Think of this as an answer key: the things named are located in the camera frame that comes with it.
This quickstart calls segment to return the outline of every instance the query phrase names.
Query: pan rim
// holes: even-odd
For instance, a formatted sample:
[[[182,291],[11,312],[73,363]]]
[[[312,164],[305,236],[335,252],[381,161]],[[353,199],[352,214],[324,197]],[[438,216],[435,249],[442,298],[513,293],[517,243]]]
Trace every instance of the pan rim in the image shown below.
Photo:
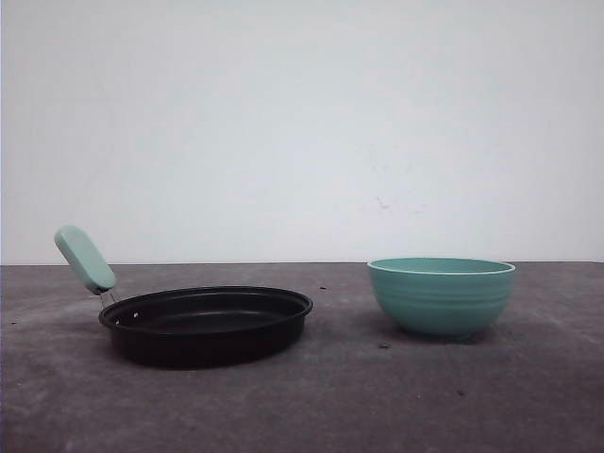
[[[162,296],[170,295],[170,294],[190,293],[190,292],[199,293],[199,294],[239,293],[239,292],[241,292],[241,293],[246,293],[246,294],[264,294],[264,295],[271,295],[274,293],[278,293],[278,294],[293,296],[294,298],[299,299],[301,302],[303,302],[303,304],[301,304],[301,305],[306,305],[306,307],[304,307],[304,309],[298,313],[295,313],[290,316],[285,316],[276,321],[267,322],[265,324],[260,324],[260,325],[253,326],[253,327],[239,328],[239,329],[235,329],[235,330],[227,330],[227,331],[222,331],[222,332],[191,332],[191,333],[158,332],[156,330],[144,328],[144,327],[121,326],[121,325],[118,325],[118,324],[115,324],[115,323],[112,323],[111,321],[109,321],[109,315],[112,311],[118,310],[118,309],[123,308],[124,306],[132,304],[132,303],[140,302],[142,299],[153,298],[153,297],[162,297]],[[296,291],[285,290],[282,288],[272,288],[272,287],[265,287],[265,286],[245,286],[245,285],[200,286],[200,287],[191,287],[191,288],[178,288],[178,289],[159,291],[159,292],[154,292],[154,293],[149,293],[149,294],[135,295],[135,296],[129,297],[127,299],[121,300],[119,302],[116,302],[114,304],[111,304],[108,307],[105,307],[104,309],[102,309],[98,314],[98,320],[102,326],[108,328],[109,330],[113,330],[113,331],[120,332],[120,333],[134,333],[134,334],[141,334],[141,335],[147,335],[147,336],[153,336],[153,337],[168,337],[168,338],[199,337],[199,336],[223,337],[223,336],[232,335],[235,333],[239,334],[239,333],[245,333],[245,332],[254,332],[257,330],[264,329],[264,328],[281,326],[281,325],[287,324],[291,321],[294,321],[298,318],[304,318],[312,311],[313,305],[314,304],[312,302],[312,299],[310,299],[308,296],[306,296],[302,293],[298,293]]]

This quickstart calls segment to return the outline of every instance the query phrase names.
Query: gray table surface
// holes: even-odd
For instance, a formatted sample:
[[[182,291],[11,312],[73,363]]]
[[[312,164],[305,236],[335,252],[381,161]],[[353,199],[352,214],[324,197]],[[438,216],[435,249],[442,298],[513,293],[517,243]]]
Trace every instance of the gray table surface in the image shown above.
[[[160,370],[113,353],[67,267],[5,267],[4,452],[604,451],[603,263],[518,263],[509,306],[463,343],[396,327],[360,263],[114,270],[122,296],[261,285],[315,307],[273,357]]]

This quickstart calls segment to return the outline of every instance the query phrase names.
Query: bowl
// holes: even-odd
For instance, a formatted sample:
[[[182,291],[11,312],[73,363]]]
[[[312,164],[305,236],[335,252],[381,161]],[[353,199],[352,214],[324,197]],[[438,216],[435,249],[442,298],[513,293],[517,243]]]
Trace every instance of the bowl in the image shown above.
[[[411,332],[463,336],[492,324],[506,306],[515,267],[460,258],[372,260],[377,302]]]

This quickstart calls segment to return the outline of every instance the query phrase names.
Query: mint green bowl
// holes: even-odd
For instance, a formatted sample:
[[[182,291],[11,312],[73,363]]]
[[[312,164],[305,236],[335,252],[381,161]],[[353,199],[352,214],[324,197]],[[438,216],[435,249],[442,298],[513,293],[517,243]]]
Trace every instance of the mint green bowl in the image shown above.
[[[458,258],[367,264],[382,309],[408,331],[461,336],[485,329],[506,306],[515,267]]]

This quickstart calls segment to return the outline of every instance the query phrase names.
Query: bowl rim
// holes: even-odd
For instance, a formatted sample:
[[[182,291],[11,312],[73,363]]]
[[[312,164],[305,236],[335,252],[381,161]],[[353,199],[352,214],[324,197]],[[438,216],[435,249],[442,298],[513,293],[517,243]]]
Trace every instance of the bowl rim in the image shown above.
[[[486,271],[486,272],[431,272],[431,271],[406,271],[402,269],[388,269],[386,267],[380,267],[377,265],[378,261],[386,260],[462,260],[462,261],[480,261],[490,262],[491,264],[501,264],[506,266],[506,269],[500,271]],[[370,260],[367,262],[367,266],[377,271],[393,272],[395,274],[416,274],[424,276],[491,276],[496,274],[508,274],[516,270],[516,266],[509,264],[505,261],[495,260],[482,260],[480,258],[459,258],[459,257],[391,257],[391,258],[379,258],[376,260]]]

